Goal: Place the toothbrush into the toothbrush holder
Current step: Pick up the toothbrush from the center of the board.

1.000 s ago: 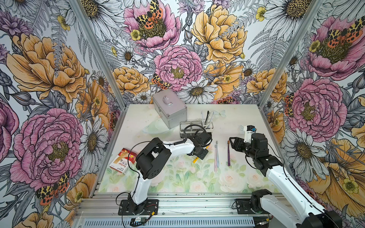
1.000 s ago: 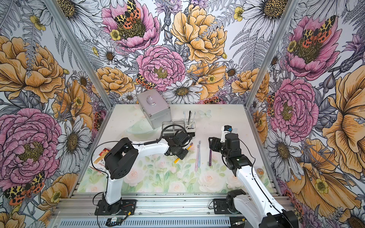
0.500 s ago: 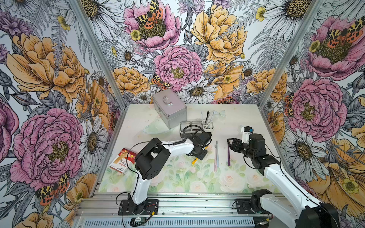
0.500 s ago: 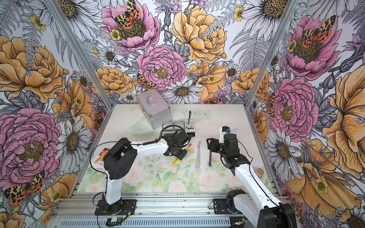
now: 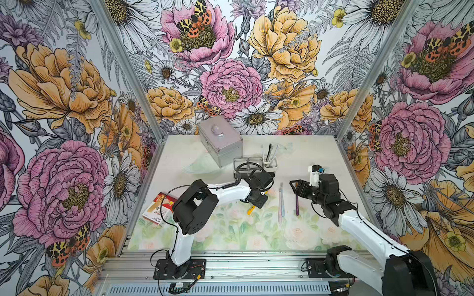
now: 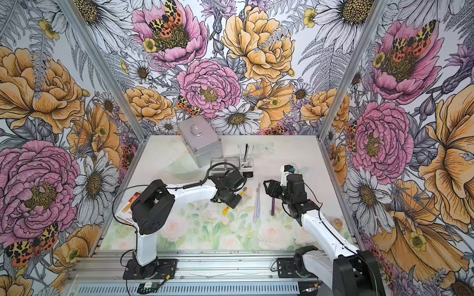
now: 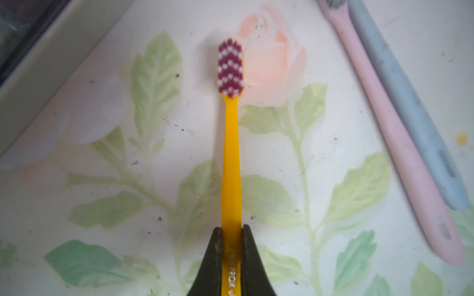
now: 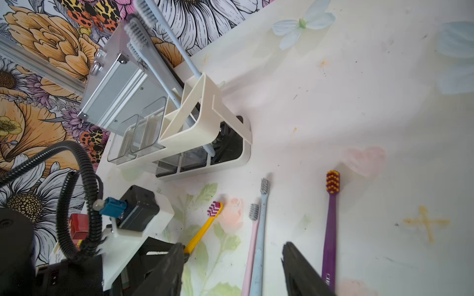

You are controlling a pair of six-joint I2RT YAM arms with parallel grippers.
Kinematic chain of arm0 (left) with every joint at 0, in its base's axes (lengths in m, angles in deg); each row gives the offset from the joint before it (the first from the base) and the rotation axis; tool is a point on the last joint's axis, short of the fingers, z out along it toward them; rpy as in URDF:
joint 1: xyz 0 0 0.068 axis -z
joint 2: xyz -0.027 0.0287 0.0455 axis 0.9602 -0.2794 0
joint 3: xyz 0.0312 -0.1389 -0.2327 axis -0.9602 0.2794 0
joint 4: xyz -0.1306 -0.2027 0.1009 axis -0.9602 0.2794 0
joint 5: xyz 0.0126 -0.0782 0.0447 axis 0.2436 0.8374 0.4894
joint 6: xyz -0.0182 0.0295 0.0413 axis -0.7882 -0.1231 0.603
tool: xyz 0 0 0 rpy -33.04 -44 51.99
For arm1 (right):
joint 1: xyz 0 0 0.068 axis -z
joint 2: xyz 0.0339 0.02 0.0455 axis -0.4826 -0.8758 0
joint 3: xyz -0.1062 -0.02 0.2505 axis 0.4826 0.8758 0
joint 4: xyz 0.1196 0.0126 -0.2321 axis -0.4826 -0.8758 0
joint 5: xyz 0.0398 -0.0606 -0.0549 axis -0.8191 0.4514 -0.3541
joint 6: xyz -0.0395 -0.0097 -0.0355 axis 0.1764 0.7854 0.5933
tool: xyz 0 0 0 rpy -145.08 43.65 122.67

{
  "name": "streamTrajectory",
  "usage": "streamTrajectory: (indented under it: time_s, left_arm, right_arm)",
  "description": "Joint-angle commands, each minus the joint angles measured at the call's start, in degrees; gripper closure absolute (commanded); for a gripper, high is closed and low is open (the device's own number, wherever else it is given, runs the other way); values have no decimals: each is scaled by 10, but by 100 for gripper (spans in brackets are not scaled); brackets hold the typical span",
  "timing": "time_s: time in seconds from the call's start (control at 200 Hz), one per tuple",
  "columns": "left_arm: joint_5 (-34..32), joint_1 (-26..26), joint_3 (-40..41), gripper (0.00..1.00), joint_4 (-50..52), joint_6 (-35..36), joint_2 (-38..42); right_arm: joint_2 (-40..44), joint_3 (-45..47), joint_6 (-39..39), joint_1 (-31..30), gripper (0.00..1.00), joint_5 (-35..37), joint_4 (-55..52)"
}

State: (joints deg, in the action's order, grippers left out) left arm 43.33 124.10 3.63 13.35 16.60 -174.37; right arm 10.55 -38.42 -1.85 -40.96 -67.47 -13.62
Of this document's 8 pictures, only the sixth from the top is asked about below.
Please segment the black toothbrush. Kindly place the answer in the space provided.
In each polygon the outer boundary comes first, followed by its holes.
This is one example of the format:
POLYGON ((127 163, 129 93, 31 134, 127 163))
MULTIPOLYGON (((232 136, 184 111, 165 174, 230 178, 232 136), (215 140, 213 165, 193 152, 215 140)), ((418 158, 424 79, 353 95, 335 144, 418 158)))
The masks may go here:
POLYGON ((244 163, 247 161, 248 149, 249 149, 249 144, 246 144, 245 145, 245 150, 244 150, 244 156, 243 156, 243 162, 244 163))

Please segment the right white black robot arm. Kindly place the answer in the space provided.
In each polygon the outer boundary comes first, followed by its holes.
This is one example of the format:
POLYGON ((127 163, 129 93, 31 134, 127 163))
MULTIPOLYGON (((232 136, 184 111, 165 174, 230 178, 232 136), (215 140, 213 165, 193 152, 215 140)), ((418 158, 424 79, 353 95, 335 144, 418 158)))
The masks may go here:
POLYGON ((296 270, 311 274, 331 288, 335 296, 384 296, 377 259, 369 251, 343 238, 324 217, 321 208, 307 197, 301 174, 284 171, 280 181, 264 181, 265 193, 287 205, 289 215, 316 239, 319 247, 295 251, 296 270))

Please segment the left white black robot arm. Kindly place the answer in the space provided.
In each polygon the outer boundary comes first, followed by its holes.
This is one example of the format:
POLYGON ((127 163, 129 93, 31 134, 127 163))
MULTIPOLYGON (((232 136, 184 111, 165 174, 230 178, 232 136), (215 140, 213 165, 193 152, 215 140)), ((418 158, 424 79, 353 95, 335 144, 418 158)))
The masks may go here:
POLYGON ((239 191, 245 187, 246 181, 238 169, 220 175, 206 175, 203 180, 186 185, 153 181, 131 205, 137 246, 132 259, 127 262, 123 279, 153 279, 157 276, 161 265, 157 254, 158 231, 165 226, 176 202, 211 201, 235 208, 241 201, 239 191))

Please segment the yellow toothbrush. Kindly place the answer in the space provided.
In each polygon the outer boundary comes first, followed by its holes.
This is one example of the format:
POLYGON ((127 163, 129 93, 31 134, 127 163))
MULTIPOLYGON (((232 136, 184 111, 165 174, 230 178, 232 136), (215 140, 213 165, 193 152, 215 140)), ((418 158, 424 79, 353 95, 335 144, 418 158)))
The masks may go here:
MULTIPOLYGON (((247 189, 248 189, 247 187, 244 187, 244 188, 241 190, 241 192, 238 194, 239 199, 238 199, 236 205, 239 203, 239 201, 242 200, 243 194, 247 191, 247 189)), ((225 215, 230 211, 231 208, 232 208, 232 207, 231 207, 230 205, 228 205, 228 207, 222 212, 222 215, 225 216, 225 215)))

